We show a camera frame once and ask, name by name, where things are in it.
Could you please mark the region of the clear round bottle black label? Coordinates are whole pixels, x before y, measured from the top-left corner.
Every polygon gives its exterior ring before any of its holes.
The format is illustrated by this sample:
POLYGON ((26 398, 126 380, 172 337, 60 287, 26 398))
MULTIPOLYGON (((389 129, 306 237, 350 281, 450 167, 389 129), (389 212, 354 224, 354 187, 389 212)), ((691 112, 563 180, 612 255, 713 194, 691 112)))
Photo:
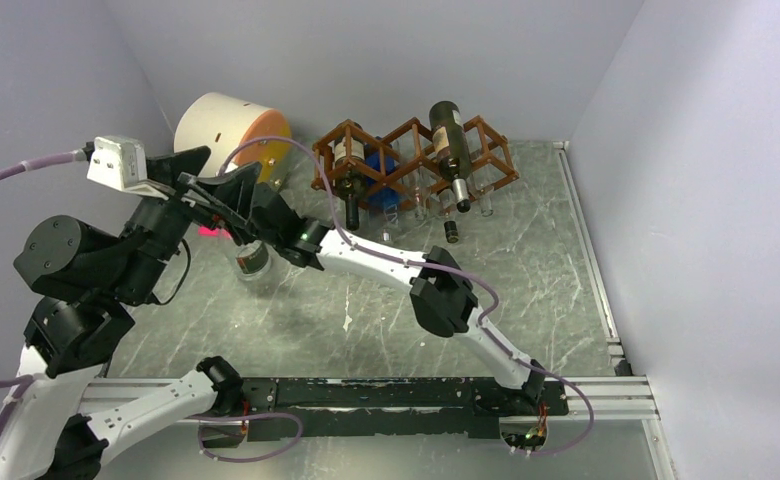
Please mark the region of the clear round bottle black label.
POLYGON ((262 241, 237 246, 233 257, 237 277, 243 281, 261 278, 272 265, 270 251, 262 241))

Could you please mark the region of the dark green wine bottle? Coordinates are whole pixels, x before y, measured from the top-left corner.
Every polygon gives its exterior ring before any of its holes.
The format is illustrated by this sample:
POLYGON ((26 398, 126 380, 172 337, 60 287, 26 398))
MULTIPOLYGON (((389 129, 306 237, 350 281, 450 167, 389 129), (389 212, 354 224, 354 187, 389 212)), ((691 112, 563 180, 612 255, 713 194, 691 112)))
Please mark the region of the dark green wine bottle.
MULTIPOLYGON (((365 160, 364 143, 353 138, 351 140, 351 153, 347 154, 346 137, 340 135, 334 143, 334 167, 347 165, 349 159, 362 163, 365 160)), ((334 181, 334 191, 343 201, 345 207, 345 228, 349 231, 357 231, 360 227, 359 202, 366 189, 366 177, 355 167, 349 168, 337 180, 334 181)))

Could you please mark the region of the brown wooden wine rack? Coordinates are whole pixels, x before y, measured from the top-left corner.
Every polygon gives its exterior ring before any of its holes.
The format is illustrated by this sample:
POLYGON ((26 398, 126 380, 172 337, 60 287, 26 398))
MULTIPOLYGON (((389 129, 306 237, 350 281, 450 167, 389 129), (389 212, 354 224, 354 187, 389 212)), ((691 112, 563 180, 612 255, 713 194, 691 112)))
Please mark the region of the brown wooden wine rack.
MULTIPOLYGON (((480 147, 482 147, 485 152, 488 152, 493 144, 508 146, 508 138, 499 133, 479 115, 466 121, 463 124, 463 128, 467 135, 472 136, 479 141, 480 147)), ((381 138, 368 133, 355 121, 346 119, 313 144, 312 150, 319 161, 319 165, 314 168, 314 179, 311 182, 311 187, 315 190, 323 190, 325 185, 321 179, 322 174, 325 174, 329 181, 334 182, 349 168, 355 167, 366 178, 372 181, 372 184, 369 185, 365 191, 365 197, 375 195, 385 188, 391 189, 397 193, 402 193, 403 187, 399 183, 400 178, 410 173, 415 168, 419 168, 421 173, 430 170, 439 174, 438 165, 435 160, 435 149, 431 144, 431 140, 431 129, 416 117, 409 119, 381 138), (355 162, 354 159, 349 159, 347 165, 334 167, 333 143, 340 135, 346 137, 346 150, 348 155, 351 153, 351 140, 353 138, 364 143, 365 160, 362 163, 355 162), (395 160, 397 159, 398 153, 392 147, 392 142, 402 135, 408 135, 409 144, 412 146, 414 152, 411 163, 406 167, 397 169, 395 160)), ((481 166, 481 161, 478 161, 476 164, 473 164, 472 162, 472 172, 475 168, 481 166)), ((447 181, 443 179, 437 184, 436 188, 441 189, 446 185, 447 181)), ((436 188, 430 185, 426 192, 432 194, 436 188)), ((470 200, 476 202, 474 187, 470 193, 470 200)))

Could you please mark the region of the clear bottle black gold cap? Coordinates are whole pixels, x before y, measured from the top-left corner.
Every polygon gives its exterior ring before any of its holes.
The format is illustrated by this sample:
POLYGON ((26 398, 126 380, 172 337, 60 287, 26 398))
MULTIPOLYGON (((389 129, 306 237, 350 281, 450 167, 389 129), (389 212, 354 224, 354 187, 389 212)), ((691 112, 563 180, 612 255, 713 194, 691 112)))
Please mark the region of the clear bottle black gold cap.
MULTIPOLYGON (((437 184, 443 178, 430 170, 426 173, 431 180, 431 186, 437 187, 437 184)), ((432 212, 442 221, 445 239, 449 244, 455 244, 460 241, 460 229, 457 223, 457 194, 454 189, 453 179, 447 180, 447 185, 441 189, 435 189, 431 195, 432 212)))

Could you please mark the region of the olive wine bottle gold label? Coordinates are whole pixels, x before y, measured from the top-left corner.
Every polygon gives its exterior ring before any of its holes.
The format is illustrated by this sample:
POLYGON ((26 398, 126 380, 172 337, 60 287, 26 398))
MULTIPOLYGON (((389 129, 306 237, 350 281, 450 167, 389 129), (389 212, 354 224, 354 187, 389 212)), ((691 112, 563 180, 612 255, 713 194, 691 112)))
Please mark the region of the olive wine bottle gold label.
POLYGON ((459 107, 452 101, 435 103, 429 110, 432 145, 441 177, 449 183, 459 213, 467 213, 471 200, 467 179, 472 171, 459 107))

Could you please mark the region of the small clear glass bottle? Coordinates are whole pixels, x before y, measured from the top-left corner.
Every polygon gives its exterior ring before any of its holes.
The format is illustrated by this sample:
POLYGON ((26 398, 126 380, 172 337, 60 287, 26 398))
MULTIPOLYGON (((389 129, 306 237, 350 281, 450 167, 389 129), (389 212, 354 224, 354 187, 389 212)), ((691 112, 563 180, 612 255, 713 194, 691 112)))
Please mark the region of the small clear glass bottle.
POLYGON ((474 196, 482 217, 490 217, 494 213, 493 197, 496 190, 508 185, 518 178, 513 166, 510 149, 507 145, 493 144, 485 152, 482 147, 475 148, 470 153, 473 164, 482 162, 481 167, 473 170, 470 181, 474 187, 474 196))

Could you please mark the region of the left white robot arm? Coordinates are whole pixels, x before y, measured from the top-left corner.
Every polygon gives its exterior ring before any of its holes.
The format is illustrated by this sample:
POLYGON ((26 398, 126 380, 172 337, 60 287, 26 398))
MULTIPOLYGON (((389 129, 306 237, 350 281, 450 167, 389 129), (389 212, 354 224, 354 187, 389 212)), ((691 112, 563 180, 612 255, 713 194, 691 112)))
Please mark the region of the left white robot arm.
POLYGON ((66 215, 29 235, 14 266, 40 295, 24 331, 15 378, 0 411, 0 479, 92 479, 129 447, 194 415, 225 417, 246 404, 242 381, 219 356, 179 380, 120 407, 79 410, 90 382, 133 327, 129 308, 153 304, 167 262, 208 213, 182 200, 207 147, 130 159, 166 188, 146 197, 119 236, 66 215))

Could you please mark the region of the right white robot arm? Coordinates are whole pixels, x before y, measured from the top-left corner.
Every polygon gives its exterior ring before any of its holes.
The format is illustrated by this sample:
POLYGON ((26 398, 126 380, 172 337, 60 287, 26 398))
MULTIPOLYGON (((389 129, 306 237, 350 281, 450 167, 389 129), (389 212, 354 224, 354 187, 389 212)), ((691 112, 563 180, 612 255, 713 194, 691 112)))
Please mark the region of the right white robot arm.
POLYGON ((224 228, 237 244, 260 241, 299 268, 352 273, 407 295, 428 333, 455 338, 492 374, 508 406, 528 414, 544 399, 542 366, 516 348, 489 320, 472 279, 441 247, 428 252, 391 248, 301 216, 266 183, 256 165, 223 176, 178 177, 177 192, 197 197, 202 220, 224 228))

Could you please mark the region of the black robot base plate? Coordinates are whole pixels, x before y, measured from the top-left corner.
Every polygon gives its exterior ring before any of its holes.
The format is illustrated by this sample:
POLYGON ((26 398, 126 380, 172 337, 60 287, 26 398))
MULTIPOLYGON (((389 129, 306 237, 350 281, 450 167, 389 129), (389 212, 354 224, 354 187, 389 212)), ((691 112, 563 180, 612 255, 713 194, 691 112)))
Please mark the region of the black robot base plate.
POLYGON ((536 400, 505 389, 490 377, 374 379, 262 378, 243 383, 241 414, 283 413, 290 419, 201 427, 207 448, 236 448, 306 437, 464 434, 500 439, 507 417, 564 416, 564 386, 547 381, 536 400))

